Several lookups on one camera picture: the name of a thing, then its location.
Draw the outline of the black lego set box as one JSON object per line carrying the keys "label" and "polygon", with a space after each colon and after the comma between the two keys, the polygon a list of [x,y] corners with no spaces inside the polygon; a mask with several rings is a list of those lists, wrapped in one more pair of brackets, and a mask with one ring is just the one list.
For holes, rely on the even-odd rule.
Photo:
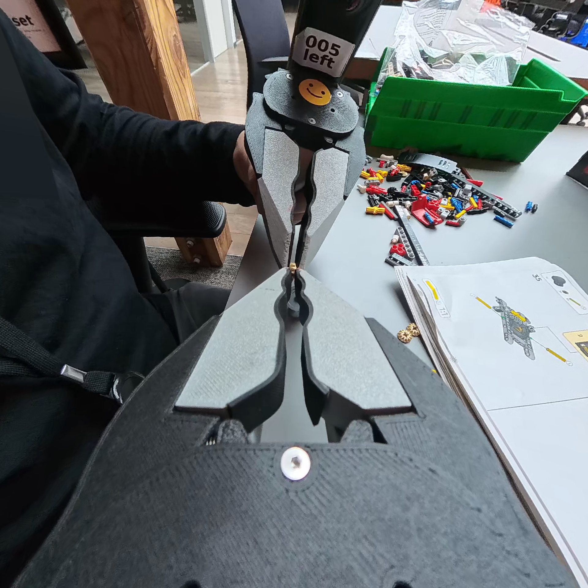
{"label": "black lego set box", "polygon": [[585,152],[580,159],[566,172],[566,176],[587,189],[587,160],[588,152]]}

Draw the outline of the black office chair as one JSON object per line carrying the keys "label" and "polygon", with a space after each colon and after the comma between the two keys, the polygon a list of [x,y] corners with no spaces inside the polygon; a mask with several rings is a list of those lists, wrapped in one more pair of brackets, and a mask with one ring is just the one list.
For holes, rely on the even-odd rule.
{"label": "black office chair", "polygon": [[232,243],[226,211],[218,202],[174,209],[159,199],[149,210],[144,203],[116,203],[96,196],[87,204],[121,250],[141,293],[166,291],[148,261],[144,238],[174,238],[188,263],[213,268],[224,264]]}

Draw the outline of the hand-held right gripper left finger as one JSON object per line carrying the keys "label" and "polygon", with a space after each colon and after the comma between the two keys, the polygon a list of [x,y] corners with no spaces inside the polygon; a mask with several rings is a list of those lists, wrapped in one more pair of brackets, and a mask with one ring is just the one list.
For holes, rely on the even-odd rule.
{"label": "hand-held right gripper left finger", "polygon": [[251,433],[283,401],[284,317],[292,276],[280,269],[224,311],[175,408],[238,420]]}

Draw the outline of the green plastic bin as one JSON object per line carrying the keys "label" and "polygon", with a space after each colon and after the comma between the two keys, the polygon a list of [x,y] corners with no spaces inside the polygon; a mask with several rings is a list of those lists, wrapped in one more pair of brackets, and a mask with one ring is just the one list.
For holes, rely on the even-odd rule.
{"label": "green plastic bin", "polygon": [[387,77],[366,105],[367,145],[523,162],[587,95],[537,59],[512,86]]}

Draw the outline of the clear plastic parts bags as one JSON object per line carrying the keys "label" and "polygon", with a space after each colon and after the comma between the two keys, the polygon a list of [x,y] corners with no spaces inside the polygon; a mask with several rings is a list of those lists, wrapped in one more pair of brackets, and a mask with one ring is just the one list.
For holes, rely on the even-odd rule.
{"label": "clear plastic parts bags", "polygon": [[488,1],[404,2],[375,93],[388,77],[510,86],[533,27]]}

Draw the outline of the person's body in black clothing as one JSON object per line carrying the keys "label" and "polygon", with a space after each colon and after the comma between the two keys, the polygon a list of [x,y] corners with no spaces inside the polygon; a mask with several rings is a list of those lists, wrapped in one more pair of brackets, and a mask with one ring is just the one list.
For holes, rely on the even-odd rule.
{"label": "person's body in black clothing", "polygon": [[[4,12],[1,56],[1,321],[60,368],[146,376],[224,311],[229,290],[191,282],[144,295],[87,202],[101,195],[153,210],[159,199],[174,209],[202,200],[80,188],[41,120],[43,86],[59,68]],[[60,369],[42,373],[10,359],[10,370],[1,366],[1,587],[51,533],[118,409]]]}

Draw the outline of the pile of mixed lego pieces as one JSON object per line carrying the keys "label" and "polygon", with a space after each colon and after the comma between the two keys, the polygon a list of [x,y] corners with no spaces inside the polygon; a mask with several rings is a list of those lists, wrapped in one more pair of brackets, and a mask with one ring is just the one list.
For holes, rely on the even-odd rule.
{"label": "pile of mixed lego pieces", "polygon": [[367,156],[357,190],[366,196],[368,215],[386,215],[397,221],[392,207],[404,206],[409,217],[429,229],[441,224],[460,227],[467,218],[488,212],[507,227],[517,220],[485,208],[481,200],[466,202],[453,176],[473,180],[483,188],[482,181],[473,179],[456,162],[429,154],[404,153],[400,159],[386,154]]}

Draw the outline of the dark fabric chair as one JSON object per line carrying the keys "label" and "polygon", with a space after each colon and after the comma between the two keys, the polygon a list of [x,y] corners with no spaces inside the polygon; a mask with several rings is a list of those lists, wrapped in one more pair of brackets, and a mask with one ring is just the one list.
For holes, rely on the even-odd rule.
{"label": "dark fabric chair", "polygon": [[247,62],[247,105],[266,76],[288,67],[290,37],[281,1],[233,1]]}

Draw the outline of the wooden post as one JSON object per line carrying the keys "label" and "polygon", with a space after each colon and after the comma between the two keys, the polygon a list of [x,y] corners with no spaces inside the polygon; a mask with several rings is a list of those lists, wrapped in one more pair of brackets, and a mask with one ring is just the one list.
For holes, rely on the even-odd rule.
{"label": "wooden post", "polygon": [[173,1],[67,1],[113,103],[201,119]]}

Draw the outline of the white instruction booklet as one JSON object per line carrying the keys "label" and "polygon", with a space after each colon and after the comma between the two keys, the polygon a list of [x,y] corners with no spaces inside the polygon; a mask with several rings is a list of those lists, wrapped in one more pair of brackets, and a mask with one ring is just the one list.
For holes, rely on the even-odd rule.
{"label": "white instruction booklet", "polygon": [[537,257],[395,271],[433,364],[587,587],[587,293]]}

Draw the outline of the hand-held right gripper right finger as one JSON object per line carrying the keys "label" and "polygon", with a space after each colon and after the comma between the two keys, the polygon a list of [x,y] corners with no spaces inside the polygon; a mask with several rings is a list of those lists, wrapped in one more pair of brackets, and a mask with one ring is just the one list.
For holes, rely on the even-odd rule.
{"label": "hand-held right gripper right finger", "polygon": [[303,326],[301,366],[313,424],[410,413],[412,402],[362,313],[312,275],[295,277]]}

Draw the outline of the person's left forearm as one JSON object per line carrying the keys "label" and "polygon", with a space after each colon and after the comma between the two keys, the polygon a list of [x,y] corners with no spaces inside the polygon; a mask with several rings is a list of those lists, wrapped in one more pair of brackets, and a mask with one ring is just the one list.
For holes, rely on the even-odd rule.
{"label": "person's left forearm", "polygon": [[253,206],[256,178],[244,126],[165,121],[104,102],[72,72],[53,68],[41,120],[80,188],[153,197],[165,191],[181,204],[207,200],[205,180],[225,185],[223,202]]}

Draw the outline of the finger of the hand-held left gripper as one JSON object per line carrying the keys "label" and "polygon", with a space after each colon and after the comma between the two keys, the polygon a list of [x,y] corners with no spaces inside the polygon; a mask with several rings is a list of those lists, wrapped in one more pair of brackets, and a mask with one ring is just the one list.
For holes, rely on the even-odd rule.
{"label": "finger of the hand-held left gripper", "polygon": [[336,148],[322,149],[313,156],[296,251],[298,268],[311,263],[343,207],[348,160],[348,153]]}
{"label": "finger of the hand-held left gripper", "polygon": [[265,129],[259,190],[269,244],[279,268],[292,261],[296,228],[295,187],[300,148],[283,131]]}

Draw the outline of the framed marker sign on easel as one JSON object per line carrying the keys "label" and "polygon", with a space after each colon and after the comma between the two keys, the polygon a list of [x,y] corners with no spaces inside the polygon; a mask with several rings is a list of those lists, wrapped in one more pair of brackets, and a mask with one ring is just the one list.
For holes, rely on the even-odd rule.
{"label": "framed marker sign on easel", "polygon": [[1,1],[8,18],[49,60],[68,70],[86,68],[83,36],[66,1]]}

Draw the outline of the long dark grey lego beam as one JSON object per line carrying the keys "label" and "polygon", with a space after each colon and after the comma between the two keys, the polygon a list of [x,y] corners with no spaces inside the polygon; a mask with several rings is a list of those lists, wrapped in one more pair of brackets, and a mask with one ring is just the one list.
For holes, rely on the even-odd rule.
{"label": "long dark grey lego beam", "polygon": [[452,181],[460,188],[460,196],[466,202],[473,199],[475,202],[481,200],[485,208],[489,208],[502,214],[504,217],[517,219],[522,216],[523,212],[504,201],[501,198],[491,194],[486,189],[478,186],[473,180],[453,176]]}

